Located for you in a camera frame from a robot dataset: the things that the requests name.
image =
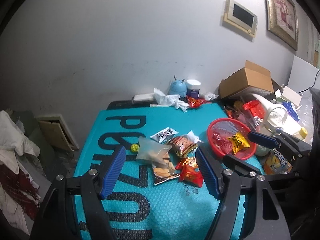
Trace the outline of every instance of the yellow snack packet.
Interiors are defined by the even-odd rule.
[[[233,154],[236,154],[238,151],[242,149],[250,147],[250,143],[240,132],[237,132],[234,136],[229,137],[227,139],[230,142],[232,142]]]

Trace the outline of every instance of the table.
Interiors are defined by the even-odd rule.
[[[205,183],[193,187],[177,179],[153,185],[151,166],[135,160],[130,145],[139,136],[149,137],[163,128],[171,127],[179,135],[190,130],[205,141],[209,124],[226,117],[221,108],[213,104],[202,105],[183,113],[174,107],[141,107],[101,111],[89,133],[81,152],[74,176],[81,176],[111,155],[115,145],[127,149],[127,158],[113,193],[104,200],[110,224],[121,239],[204,239],[219,201],[209,195]],[[262,170],[255,156],[248,163]],[[231,239],[238,239],[244,215],[244,196],[241,196],[236,224]],[[75,196],[76,213],[83,239],[87,232],[81,197]]]

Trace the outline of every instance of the wooden panel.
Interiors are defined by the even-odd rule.
[[[318,57],[319,57],[319,52],[318,52],[318,51],[315,51],[315,55],[314,55],[314,57],[313,57],[313,65],[314,65],[315,67],[318,66]]]
[[[68,140],[68,143],[70,144],[71,148],[73,150],[79,150],[79,146],[75,140],[75,138],[72,136],[71,131],[69,130],[68,126],[66,125],[65,120],[63,119],[61,114],[55,114],[55,115],[41,115],[36,117],[38,121],[48,121],[48,122],[56,122],[59,123],[62,131],[65,135],[65,137]]]
[[[57,122],[39,121],[40,129],[48,143],[57,148],[73,151]]]

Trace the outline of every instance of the white tissue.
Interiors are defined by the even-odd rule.
[[[161,90],[155,88],[154,98],[161,106],[174,106],[176,109],[181,108],[185,113],[189,107],[188,103],[185,103],[180,99],[180,95],[165,95]]]
[[[203,141],[199,139],[199,136],[196,136],[192,130],[188,134],[183,135],[183,137],[187,138],[189,141],[193,143],[197,143],[197,142],[203,143]]]
[[[213,93],[207,92],[204,94],[200,94],[201,98],[204,98],[206,101],[214,100],[218,97],[218,95],[215,95]]]
[[[187,111],[187,109],[189,108],[189,104],[186,103],[186,102],[183,102],[181,100],[177,100],[175,101],[174,103],[174,108],[175,109],[178,109],[178,108],[181,108],[181,110],[185,113]]]

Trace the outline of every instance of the electrical cable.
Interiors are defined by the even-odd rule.
[[[316,80],[317,80],[317,76],[318,76],[319,72],[320,72],[320,70],[318,70],[318,72],[317,72],[317,74],[316,74],[315,82],[313,83],[312,87],[314,87],[315,84],[316,84]],[[302,92],[304,92],[304,91],[307,91],[309,88],[307,88],[307,89],[305,89],[305,90],[302,90],[302,91],[300,91],[299,93],[302,93]]]

